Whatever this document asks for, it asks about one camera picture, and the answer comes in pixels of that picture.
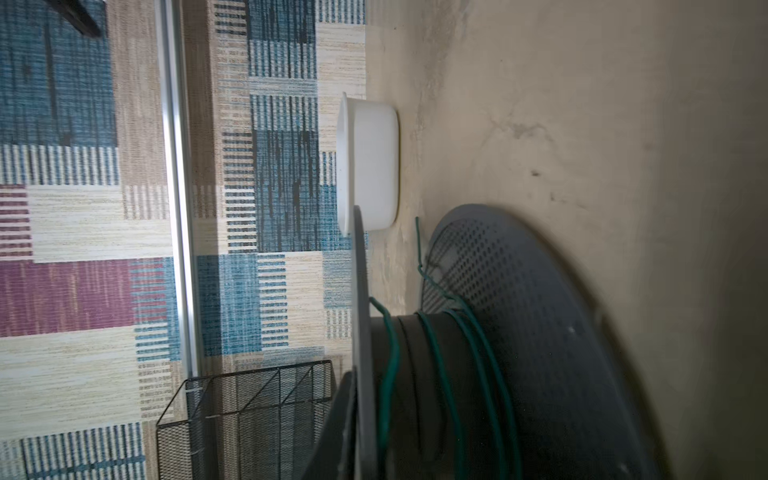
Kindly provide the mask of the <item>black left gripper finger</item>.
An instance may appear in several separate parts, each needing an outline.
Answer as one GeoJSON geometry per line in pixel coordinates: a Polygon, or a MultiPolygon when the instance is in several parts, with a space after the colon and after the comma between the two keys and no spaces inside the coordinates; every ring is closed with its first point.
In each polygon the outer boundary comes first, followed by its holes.
{"type": "Polygon", "coordinates": [[[326,416],[319,441],[301,479],[353,479],[357,424],[357,378],[346,372],[326,416]]]}

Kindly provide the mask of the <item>grey perforated cable spool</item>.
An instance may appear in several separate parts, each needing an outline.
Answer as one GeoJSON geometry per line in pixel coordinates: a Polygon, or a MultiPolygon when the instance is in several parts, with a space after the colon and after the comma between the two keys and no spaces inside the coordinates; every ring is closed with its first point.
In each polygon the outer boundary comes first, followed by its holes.
{"type": "Polygon", "coordinates": [[[352,219],[356,479],[658,479],[641,412],[582,294],[509,213],[468,204],[417,246],[420,301],[368,288],[352,219]]]}

